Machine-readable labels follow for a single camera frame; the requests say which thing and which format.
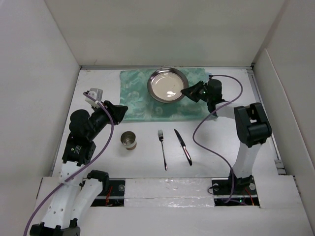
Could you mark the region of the metal plate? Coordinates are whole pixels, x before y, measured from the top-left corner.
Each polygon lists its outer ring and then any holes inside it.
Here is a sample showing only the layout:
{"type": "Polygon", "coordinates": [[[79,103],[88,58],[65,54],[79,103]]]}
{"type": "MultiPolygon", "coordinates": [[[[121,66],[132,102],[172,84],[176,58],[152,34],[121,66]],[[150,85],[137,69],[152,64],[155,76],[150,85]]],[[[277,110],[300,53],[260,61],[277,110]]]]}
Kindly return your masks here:
{"type": "Polygon", "coordinates": [[[184,98],[181,90],[187,89],[186,75],[178,69],[164,67],[154,71],[147,81],[149,95],[160,103],[170,104],[184,98]]]}

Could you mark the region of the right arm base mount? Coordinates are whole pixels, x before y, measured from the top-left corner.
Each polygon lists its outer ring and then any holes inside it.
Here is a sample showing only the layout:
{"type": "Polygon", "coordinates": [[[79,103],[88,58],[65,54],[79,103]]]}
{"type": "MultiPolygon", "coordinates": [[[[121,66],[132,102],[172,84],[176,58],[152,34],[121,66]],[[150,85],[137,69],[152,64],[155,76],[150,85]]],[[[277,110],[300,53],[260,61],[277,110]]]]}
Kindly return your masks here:
{"type": "Polygon", "coordinates": [[[260,206],[254,178],[245,183],[235,184],[232,191],[232,183],[228,178],[212,178],[208,193],[213,196],[216,207],[231,206],[260,206]]]}

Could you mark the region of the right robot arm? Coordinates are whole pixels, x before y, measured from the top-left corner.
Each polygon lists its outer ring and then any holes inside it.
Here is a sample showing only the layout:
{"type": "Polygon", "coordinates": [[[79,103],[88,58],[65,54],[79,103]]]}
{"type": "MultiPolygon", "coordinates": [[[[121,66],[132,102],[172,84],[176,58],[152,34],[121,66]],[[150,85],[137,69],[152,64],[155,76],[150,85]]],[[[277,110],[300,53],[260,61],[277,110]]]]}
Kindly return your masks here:
{"type": "Polygon", "coordinates": [[[261,146],[272,134],[272,128],[263,105],[259,102],[249,105],[239,105],[235,101],[242,95],[243,86],[232,76],[225,76],[235,80],[241,88],[236,98],[227,101],[223,99],[222,83],[211,75],[207,82],[200,81],[194,86],[181,90],[181,93],[194,102],[206,102],[209,115],[203,120],[214,116],[235,120],[236,133],[240,141],[236,161],[230,167],[230,174],[226,186],[229,191],[238,194],[250,185],[252,169],[261,146]]]}

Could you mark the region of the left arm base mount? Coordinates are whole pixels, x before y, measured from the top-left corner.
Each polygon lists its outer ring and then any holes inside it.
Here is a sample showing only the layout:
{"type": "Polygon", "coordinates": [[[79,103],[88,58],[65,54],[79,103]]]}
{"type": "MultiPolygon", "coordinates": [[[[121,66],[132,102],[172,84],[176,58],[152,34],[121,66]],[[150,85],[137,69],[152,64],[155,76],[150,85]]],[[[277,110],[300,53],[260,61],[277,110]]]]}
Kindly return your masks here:
{"type": "Polygon", "coordinates": [[[126,180],[113,178],[109,181],[106,193],[99,194],[92,203],[92,207],[123,207],[125,201],[126,180]]]}

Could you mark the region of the green patterned cloth placemat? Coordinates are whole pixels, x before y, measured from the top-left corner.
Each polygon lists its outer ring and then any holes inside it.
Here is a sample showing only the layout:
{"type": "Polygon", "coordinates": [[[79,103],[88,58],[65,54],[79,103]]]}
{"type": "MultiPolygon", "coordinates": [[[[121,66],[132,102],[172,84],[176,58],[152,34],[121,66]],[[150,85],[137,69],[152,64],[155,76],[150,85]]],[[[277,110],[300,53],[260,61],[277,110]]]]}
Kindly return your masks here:
{"type": "Polygon", "coordinates": [[[124,121],[189,121],[201,120],[208,114],[206,103],[184,97],[165,104],[154,100],[147,90],[147,81],[154,69],[124,70],[120,72],[120,105],[127,106],[124,121]]]}

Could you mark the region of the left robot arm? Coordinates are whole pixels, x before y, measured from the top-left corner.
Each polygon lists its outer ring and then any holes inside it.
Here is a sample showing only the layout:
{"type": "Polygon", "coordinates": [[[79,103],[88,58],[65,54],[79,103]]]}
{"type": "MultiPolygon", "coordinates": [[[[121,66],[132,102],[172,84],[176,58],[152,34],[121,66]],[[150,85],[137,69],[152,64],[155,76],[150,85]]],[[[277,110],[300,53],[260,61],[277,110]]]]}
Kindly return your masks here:
{"type": "Polygon", "coordinates": [[[24,235],[78,236],[84,215],[98,195],[109,192],[109,174],[87,168],[100,156],[94,155],[94,138],[106,125],[118,125],[128,108],[109,101],[93,101],[93,113],[80,109],[70,116],[69,130],[59,185],[38,205],[38,212],[45,202],[51,202],[38,224],[32,224],[33,213],[27,222],[24,235]]]}

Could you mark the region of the silver fork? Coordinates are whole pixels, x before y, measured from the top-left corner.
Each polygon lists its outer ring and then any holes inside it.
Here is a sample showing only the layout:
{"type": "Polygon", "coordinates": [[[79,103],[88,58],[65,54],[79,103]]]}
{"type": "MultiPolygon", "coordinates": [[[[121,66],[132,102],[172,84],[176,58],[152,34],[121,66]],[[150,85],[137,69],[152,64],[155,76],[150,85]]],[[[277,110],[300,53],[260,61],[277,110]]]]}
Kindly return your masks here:
{"type": "Polygon", "coordinates": [[[162,155],[163,155],[163,161],[164,161],[164,169],[165,169],[165,171],[167,171],[168,170],[168,166],[167,166],[165,152],[164,152],[164,145],[163,145],[164,135],[163,135],[163,131],[162,130],[158,131],[158,139],[161,142],[162,155]]]}

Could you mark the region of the metal cup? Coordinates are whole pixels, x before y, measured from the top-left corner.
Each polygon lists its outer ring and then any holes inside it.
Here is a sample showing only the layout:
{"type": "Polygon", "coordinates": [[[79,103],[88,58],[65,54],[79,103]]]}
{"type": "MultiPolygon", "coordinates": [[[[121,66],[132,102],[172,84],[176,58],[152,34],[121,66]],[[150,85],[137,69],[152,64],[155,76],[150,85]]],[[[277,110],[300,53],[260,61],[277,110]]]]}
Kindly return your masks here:
{"type": "Polygon", "coordinates": [[[126,131],[121,135],[121,143],[127,150],[133,150],[136,148],[137,141],[136,135],[132,131],[126,131]]]}

